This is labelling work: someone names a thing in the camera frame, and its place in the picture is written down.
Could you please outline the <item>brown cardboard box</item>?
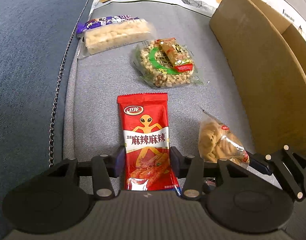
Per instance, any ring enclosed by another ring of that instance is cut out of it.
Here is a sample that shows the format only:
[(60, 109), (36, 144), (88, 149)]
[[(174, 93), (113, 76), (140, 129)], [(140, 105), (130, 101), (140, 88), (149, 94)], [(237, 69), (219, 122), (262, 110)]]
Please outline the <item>brown cardboard box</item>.
[(306, 41), (261, 0), (222, 0), (209, 25), (235, 78), (256, 151), (306, 155)]

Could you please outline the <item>rice puff bar pack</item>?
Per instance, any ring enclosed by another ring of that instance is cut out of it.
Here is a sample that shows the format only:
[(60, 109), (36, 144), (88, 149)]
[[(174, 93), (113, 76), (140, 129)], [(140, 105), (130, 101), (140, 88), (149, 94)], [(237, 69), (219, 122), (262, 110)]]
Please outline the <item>rice puff bar pack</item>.
[(88, 29), (82, 34), (78, 59), (128, 44), (151, 40), (155, 34), (154, 26), (142, 18)]

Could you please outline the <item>purple swirl candy packet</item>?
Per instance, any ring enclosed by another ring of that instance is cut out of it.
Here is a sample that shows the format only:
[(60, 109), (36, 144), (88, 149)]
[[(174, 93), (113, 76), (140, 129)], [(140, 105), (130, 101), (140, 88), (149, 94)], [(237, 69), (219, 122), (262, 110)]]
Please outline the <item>purple swirl candy packet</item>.
[(79, 22), (76, 29), (77, 37), (82, 37), (83, 33), (87, 30), (95, 29), (105, 25), (121, 23), (130, 20), (138, 20), (139, 17), (132, 17), (130, 15), (115, 15), (115, 16), (106, 16), (100, 18), (94, 18), (86, 23)]

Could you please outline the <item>red spicy snack packet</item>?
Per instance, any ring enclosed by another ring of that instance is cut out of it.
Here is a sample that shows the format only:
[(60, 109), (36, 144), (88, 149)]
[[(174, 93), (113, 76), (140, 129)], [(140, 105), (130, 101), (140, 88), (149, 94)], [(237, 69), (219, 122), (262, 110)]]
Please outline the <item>red spicy snack packet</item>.
[(180, 193), (170, 160), (167, 101), (166, 93), (117, 98), (124, 136), (127, 190)]

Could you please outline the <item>round peanut brittle pack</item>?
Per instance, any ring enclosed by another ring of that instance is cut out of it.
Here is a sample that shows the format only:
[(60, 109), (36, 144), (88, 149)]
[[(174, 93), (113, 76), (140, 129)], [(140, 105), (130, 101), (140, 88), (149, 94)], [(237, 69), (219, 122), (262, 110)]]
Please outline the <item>round peanut brittle pack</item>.
[(151, 87), (162, 89), (184, 85), (201, 85), (203, 79), (196, 68), (191, 51), (189, 52), (193, 60), (193, 70), (190, 72), (178, 72), (172, 68), (165, 52), (156, 40), (144, 41), (137, 45), (134, 52), (133, 64), (141, 72), (141, 78)]

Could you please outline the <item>brown cookie bag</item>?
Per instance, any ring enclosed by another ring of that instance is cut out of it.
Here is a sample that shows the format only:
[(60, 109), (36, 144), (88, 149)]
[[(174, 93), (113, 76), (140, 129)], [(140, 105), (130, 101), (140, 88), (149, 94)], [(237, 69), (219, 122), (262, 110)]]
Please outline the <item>brown cookie bag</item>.
[(250, 157), (238, 137), (205, 110), (199, 126), (198, 151), (201, 158), (209, 163), (228, 159), (244, 168), (250, 163)]

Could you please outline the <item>grey printed sofa cover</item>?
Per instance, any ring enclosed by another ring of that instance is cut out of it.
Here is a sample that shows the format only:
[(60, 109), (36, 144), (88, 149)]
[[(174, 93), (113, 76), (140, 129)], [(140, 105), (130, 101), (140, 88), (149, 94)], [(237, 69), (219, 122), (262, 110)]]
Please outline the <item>grey printed sofa cover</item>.
[(306, 41), (262, 0), (93, 11), (45, 239), (306, 239)]

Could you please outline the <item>red gold candy bar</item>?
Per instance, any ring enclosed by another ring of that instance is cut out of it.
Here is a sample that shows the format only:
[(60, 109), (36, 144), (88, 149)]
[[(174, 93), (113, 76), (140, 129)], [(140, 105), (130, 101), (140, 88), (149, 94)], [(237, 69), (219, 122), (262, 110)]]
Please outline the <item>red gold candy bar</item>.
[(189, 52), (172, 38), (158, 39), (157, 42), (169, 59), (172, 68), (178, 72), (190, 72), (193, 70), (193, 60)]

